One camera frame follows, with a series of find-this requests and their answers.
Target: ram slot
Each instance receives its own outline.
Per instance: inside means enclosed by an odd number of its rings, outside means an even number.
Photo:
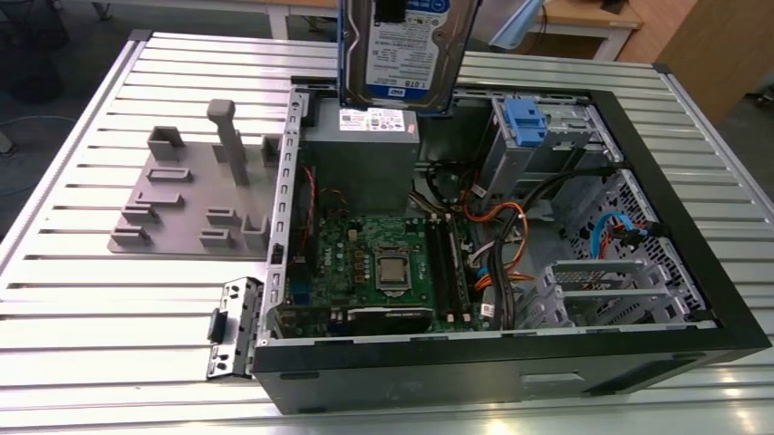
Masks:
[[[451,315],[456,320],[462,316],[462,301],[459,300],[458,271],[454,265],[454,252],[448,234],[446,222],[428,222],[426,224],[424,236],[427,239],[438,317],[442,320],[450,320]]]

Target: aluminum table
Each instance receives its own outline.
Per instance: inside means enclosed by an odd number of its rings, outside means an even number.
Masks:
[[[148,131],[172,125],[186,140],[216,140],[207,102],[227,98],[246,145],[259,144],[282,132],[290,76],[335,77],[336,50],[330,43],[144,36],[135,33],[124,46],[0,246],[0,430],[774,431],[773,350],[629,396],[314,416],[282,416],[258,383],[204,382],[220,284],[262,277],[264,266],[108,251]],[[774,207],[674,77],[642,64],[468,53],[460,82],[615,92],[774,334]]]

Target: hard drive label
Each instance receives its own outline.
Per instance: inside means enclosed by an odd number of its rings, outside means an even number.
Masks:
[[[432,32],[446,23],[448,0],[408,0],[406,21],[371,16],[366,85],[387,98],[422,98],[432,85],[439,49]]]

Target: blue latch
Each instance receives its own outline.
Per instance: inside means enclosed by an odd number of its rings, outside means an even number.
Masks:
[[[519,98],[505,100],[506,122],[517,136],[521,147],[539,147],[546,139],[546,116],[537,108],[535,101]]]

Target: metal bracket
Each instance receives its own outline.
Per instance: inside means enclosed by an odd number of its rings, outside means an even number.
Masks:
[[[244,277],[223,286],[220,304],[212,310],[207,339],[212,343],[207,379],[251,379],[258,310],[264,283]]]

